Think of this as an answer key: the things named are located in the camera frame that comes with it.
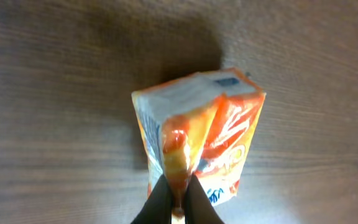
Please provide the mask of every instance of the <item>plastic wrapper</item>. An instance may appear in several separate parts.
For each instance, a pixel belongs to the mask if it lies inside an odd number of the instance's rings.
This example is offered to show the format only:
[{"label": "plastic wrapper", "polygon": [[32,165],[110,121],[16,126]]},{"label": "plastic wrapper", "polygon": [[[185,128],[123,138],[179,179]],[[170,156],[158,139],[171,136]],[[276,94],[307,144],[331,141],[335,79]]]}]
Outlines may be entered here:
[{"label": "plastic wrapper", "polygon": [[180,213],[194,173],[212,205],[236,195],[264,99],[263,90],[236,68],[133,92],[149,160],[149,194],[164,174]]}]

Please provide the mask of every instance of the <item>snack packet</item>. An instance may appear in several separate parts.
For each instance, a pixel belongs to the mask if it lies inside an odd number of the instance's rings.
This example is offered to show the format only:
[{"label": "snack packet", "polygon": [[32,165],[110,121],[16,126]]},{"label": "snack packet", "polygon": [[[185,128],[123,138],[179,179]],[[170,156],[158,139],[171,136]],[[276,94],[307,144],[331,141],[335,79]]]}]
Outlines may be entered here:
[{"label": "snack packet", "polygon": [[179,216],[192,173],[212,205],[236,195],[264,99],[263,90],[236,68],[133,92],[149,159],[148,194],[164,174]]}]

